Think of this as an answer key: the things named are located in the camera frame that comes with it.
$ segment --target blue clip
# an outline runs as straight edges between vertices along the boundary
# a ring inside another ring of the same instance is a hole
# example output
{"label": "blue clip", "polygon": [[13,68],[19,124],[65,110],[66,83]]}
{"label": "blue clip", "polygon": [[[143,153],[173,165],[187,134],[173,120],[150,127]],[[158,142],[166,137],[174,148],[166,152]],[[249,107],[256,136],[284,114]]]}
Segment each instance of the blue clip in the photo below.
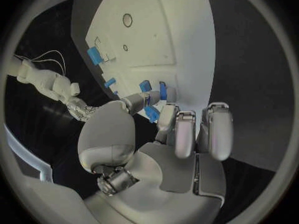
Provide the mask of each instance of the blue clip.
{"label": "blue clip", "polygon": [[145,81],[142,81],[140,84],[140,89],[142,92],[148,92],[148,91],[151,91],[151,85],[150,85],[150,82],[145,80]]}
{"label": "blue clip", "polygon": [[99,63],[103,62],[103,58],[101,57],[98,49],[94,46],[87,50],[88,55],[90,56],[94,65],[98,65]]}
{"label": "blue clip", "polygon": [[110,85],[112,85],[113,83],[115,83],[116,82],[116,80],[114,79],[114,78],[111,78],[109,81],[107,81],[105,84],[104,84],[104,86],[106,87],[106,88],[108,88]]}
{"label": "blue clip", "polygon": [[167,91],[165,82],[160,81],[160,100],[166,101],[167,100]]}
{"label": "blue clip", "polygon": [[149,121],[151,123],[154,123],[160,117],[160,112],[153,106],[146,106],[145,112],[146,112],[147,116],[149,117]]}

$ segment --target circular hole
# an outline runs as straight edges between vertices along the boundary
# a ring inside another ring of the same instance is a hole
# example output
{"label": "circular hole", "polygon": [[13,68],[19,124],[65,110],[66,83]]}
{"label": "circular hole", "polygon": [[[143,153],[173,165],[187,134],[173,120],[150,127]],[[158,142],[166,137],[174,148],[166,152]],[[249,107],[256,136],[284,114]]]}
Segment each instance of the circular hole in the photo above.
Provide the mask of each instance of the circular hole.
{"label": "circular hole", "polygon": [[133,23],[132,16],[130,14],[126,13],[123,16],[123,23],[124,23],[125,27],[130,27]]}
{"label": "circular hole", "polygon": [[124,49],[124,51],[128,51],[128,46],[127,45],[123,45],[123,49]]}

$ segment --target black background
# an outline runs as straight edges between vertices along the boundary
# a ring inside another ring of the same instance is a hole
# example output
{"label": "black background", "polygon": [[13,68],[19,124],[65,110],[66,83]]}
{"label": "black background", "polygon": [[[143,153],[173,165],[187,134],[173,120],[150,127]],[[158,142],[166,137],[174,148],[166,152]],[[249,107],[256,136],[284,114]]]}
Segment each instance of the black background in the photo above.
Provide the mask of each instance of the black background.
{"label": "black background", "polygon": [[[22,2],[24,0],[1,0],[1,31],[6,27],[8,21],[13,19],[17,9],[22,12]],[[297,0],[275,0],[288,15],[292,25],[299,30],[299,8]],[[263,223],[275,223],[278,220],[293,222],[297,218],[297,199],[299,198],[299,177],[297,176],[284,196],[283,200],[274,209]],[[33,219],[15,200],[4,178],[0,179],[0,207],[3,220],[9,220],[10,223],[33,223]]]}

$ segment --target blue block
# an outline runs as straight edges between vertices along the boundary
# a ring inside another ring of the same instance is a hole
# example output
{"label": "blue block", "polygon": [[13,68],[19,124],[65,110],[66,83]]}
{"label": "blue block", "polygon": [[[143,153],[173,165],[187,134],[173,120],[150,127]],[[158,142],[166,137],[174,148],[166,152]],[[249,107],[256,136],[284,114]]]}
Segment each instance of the blue block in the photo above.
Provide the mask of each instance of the blue block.
{"label": "blue block", "polygon": [[111,78],[109,81],[107,81],[105,84],[104,84],[104,86],[106,87],[106,88],[108,88],[110,85],[112,85],[113,83],[115,83],[116,82],[116,80],[114,79],[114,78]]}
{"label": "blue block", "polygon": [[89,48],[87,50],[88,55],[90,56],[92,62],[94,65],[98,65],[99,63],[103,62],[104,60],[102,59],[98,49],[94,46],[92,48]]}
{"label": "blue block", "polygon": [[151,85],[150,85],[150,82],[145,80],[145,81],[142,81],[140,84],[140,89],[142,92],[148,92],[148,91],[151,91]]}
{"label": "blue block", "polygon": [[154,123],[160,117],[160,112],[153,106],[146,106],[145,112],[151,123]]}
{"label": "blue block", "polygon": [[165,82],[160,82],[160,100],[166,101],[167,100],[167,91]]}

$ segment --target wire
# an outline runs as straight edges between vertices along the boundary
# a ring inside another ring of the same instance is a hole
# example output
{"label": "wire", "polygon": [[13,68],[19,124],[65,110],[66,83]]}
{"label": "wire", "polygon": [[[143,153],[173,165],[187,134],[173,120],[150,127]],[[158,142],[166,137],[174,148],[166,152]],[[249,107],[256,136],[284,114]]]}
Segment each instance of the wire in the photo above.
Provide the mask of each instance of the wire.
{"label": "wire", "polygon": [[[41,57],[45,56],[46,54],[48,54],[48,53],[52,53],[52,52],[56,52],[56,53],[58,53],[58,54],[60,55],[60,57],[61,57],[61,59],[62,59],[62,62],[63,62],[63,67],[62,67],[62,65],[61,65],[60,62],[58,62],[57,60],[54,60],[54,59],[38,60],[38,58],[41,58]],[[61,68],[61,70],[62,70],[62,75],[65,76],[65,74],[66,74],[66,65],[65,65],[64,57],[63,57],[63,55],[61,54],[61,52],[59,52],[58,50],[50,50],[50,51],[47,51],[47,52],[45,52],[45,53],[41,54],[40,56],[37,56],[37,57],[35,57],[35,58],[33,58],[33,59],[30,59],[30,58],[25,57],[25,56],[16,55],[16,54],[15,54],[15,56],[16,56],[17,58],[20,58],[20,59],[30,60],[31,62],[54,61],[54,62],[56,62],[56,63],[60,66],[60,68]]]}
{"label": "wire", "polygon": [[60,66],[60,68],[61,68],[62,75],[65,76],[62,65],[58,61],[56,61],[54,59],[46,59],[46,60],[38,60],[38,61],[35,60],[35,61],[32,61],[32,62],[44,62],[44,61],[54,61],[54,62],[56,62]]}

